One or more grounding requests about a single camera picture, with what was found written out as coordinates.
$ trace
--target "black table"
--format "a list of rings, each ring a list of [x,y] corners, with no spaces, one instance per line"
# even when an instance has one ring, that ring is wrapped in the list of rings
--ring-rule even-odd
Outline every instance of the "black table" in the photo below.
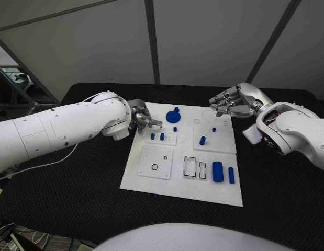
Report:
[[[208,99],[224,89],[75,84],[60,104],[111,90],[125,100],[208,106]],[[324,117],[307,91],[263,92],[273,102],[294,102]],[[232,118],[242,208],[118,189],[131,132],[120,141],[98,135],[78,145],[63,162],[15,175],[0,195],[0,219],[95,242],[143,225],[189,222],[241,231],[294,250],[324,250],[324,171],[297,152],[280,156],[266,145],[250,145],[241,131],[253,120]],[[20,169],[62,159],[69,151],[70,148],[31,159]]]

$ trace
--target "robotic hand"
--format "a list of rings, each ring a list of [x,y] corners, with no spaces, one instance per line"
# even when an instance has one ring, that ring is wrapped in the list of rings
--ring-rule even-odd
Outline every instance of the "robotic hand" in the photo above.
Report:
[[[242,134],[251,144],[261,140],[277,153],[299,151],[312,164],[324,169],[324,119],[302,106],[273,103],[264,93],[250,84],[239,83],[209,99],[216,116],[237,118],[255,115]]]
[[[114,140],[128,136],[134,126],[161,125],[150,118],[141,100],[128,102],[112,92],[82,102],[0,122],[0,172],[14,164],[53,152],[101,134]]]

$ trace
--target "white platform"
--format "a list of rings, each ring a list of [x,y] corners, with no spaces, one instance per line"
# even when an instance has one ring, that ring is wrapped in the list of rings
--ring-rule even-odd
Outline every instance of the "white platform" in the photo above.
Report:
[[[154,103],[146,103],[146,106],[151,118],[160,120],[163,126],[161,128],[153,126],[140,135],[134,134],[120,188],[241,207],[229,116],[222,115],[216,118],[208,107]],[[164,115],[174,106],[179,107],[180,120],[170,124],[166,122]],[[159,139],[160,133],[164,133],[164,142]],[[206,138],[205,146],[199,148],[195,145],[193,149],[193,140],[200,136]],[[195,179],[183,178],[185,156],[195,158]],[[213,161],[219,161],[224,167],[224,182],[221,183],[212,181]],[[205,179],[199,178],[199,162],[205,163]],[[151,170],[153,164],[157,165],[156,170]],[[234,184],[228,183],[228,167],[234,169]]]

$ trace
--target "metal pole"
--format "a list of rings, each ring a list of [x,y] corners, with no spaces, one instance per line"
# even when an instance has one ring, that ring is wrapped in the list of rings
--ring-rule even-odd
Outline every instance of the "metal pole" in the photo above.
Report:
[[[2,76],[10,88],[13,88],[15,90],[15,92],[20,94],[20,96],[24,98],[24,100],[27,101],[28,104],[37,106],[39,104],[31,100],[31,98],[28,97],[28,95],[23,92],[21,88],[17,86],[17,84],[13,82],[11,78],[8,77],[8,75],[5,74],[5,72],[1,70],[0,68],[0,75]]]

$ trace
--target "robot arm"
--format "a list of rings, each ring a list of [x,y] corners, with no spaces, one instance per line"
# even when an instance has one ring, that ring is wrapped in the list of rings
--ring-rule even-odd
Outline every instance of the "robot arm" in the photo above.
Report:
[[[277,153],[299,151],[312,164],[324,169],[324,119],[302,106],[270,101],[250,84],[239,83],[209,99],[216,116],[229,114],[247,118],[255,115],[253,124],[242,134],[251,144],[261,140]]]
[[[89,102],[56,107],[0,122],[0,172],[11,165],[95,137],[99,132],[114,140],[138,133],[161,122],[151,120],[140,100],[125,102],[112,92],[99,93]]]

